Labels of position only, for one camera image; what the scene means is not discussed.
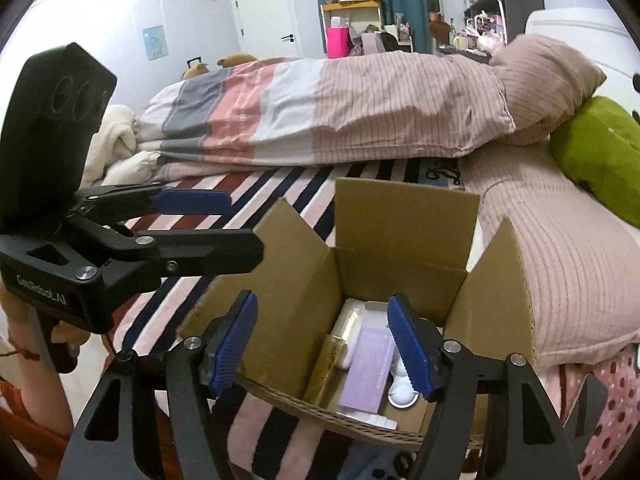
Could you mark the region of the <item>person's left hand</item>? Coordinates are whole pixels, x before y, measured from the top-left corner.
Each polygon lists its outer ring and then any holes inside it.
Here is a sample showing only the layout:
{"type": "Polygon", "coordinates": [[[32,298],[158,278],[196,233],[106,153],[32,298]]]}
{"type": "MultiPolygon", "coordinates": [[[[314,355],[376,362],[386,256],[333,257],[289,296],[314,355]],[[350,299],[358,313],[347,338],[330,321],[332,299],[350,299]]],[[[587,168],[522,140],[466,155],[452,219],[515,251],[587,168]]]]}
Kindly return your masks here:
{"type": "Polygon", "coordinates": [[[55,318],[49,320],[14,296],[1,284],[1,307],[6,315],[9,343],[27,361],[42,361],[50,354],[48,344],[60,344],[76,354],[89,340],[90,333],[55,318]]]}

